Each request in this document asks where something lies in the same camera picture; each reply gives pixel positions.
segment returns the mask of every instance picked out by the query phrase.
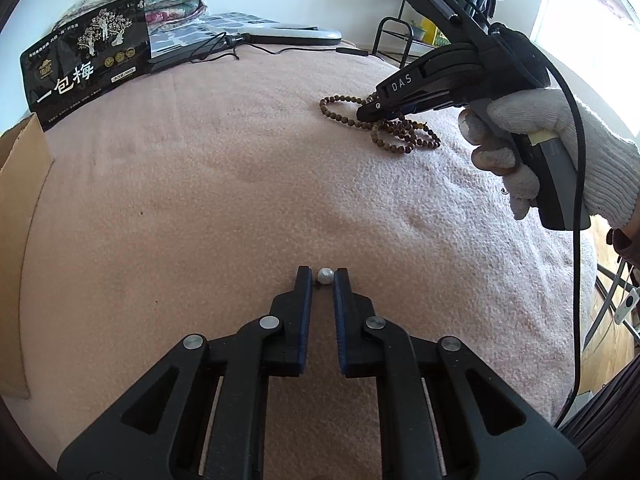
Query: black snack bag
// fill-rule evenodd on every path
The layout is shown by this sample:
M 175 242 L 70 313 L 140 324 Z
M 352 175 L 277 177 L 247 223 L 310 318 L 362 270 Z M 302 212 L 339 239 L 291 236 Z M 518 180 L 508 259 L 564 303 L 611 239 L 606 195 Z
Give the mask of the black snack bag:
M 46 130 L 144 73 L 149 57 L 143 0 L 117 0 L 91 10 L 20 56 L 29 109 Z

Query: bed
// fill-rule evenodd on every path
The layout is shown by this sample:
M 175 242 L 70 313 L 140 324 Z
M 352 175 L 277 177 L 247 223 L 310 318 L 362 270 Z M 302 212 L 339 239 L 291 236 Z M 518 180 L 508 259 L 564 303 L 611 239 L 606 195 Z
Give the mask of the bed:
M 38 452 L 55 465 L 183 336 L 234 333 L 300 265 L 347 267 L 377 313 L 460 337 L 552 420 L 573 381 L 571 233 L 513 220 L 458 110 L 421 114 L 442 146 L 408 155 L 321 114 L 322 97 L 365 97 L 391 65 L 238 54 L 141 76 L 47 132 L 20 300 L 31 398 L 6 399 Z M 594 276 L 585 237 L 585 322 Z M 265 478 L 377 478 L 378 439 L 374 381 L 340 376 L 319 290 L 305 375 L 270 383 Z

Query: window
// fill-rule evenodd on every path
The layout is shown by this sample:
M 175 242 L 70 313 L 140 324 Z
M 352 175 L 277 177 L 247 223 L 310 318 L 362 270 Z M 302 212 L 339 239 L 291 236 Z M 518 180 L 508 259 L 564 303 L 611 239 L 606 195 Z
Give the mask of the window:
M 543 0 L 531 40 L 589 84 L 637 136 L 640 31 L 598 0 Z

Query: pearl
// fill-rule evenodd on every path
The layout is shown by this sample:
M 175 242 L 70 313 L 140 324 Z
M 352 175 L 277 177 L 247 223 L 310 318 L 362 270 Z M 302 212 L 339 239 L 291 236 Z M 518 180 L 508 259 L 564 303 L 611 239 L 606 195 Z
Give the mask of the pearl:
M 327 267 L 323 267 L 318 271 L 318 282 L 322 283 L 322 285 L 329 285 L 333 283 L 334 272 Z

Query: gloved hand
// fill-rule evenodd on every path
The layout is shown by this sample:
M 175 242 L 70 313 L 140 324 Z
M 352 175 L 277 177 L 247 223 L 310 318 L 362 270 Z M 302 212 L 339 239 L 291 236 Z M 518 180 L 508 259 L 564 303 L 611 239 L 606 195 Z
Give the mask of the gloved hand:
M 590 215 L 599 214 L 614 228 L 625 226 L 636 207 L 640 188 L 640 154 L 632 140 L 612 133 L 602 120 L 578 102 L 584 123 L 586 174 L 584 205 Z M 487 113 L 502 129 L 515 134 L 537 130 L 555 131 L 577 167 L 578 150 L 574 119 L 560 89 L 525 90 L 498 99 Z M 517 165 L 511 145 L 495 136 L 471 110 L 460 113 L 463 137 L 478 146 L 471 156 L 476 168 L 502 177 L 510 194 L 516 220 L 529 212 L 530 200 L 538 195 L 540 182 L 531 169 Z

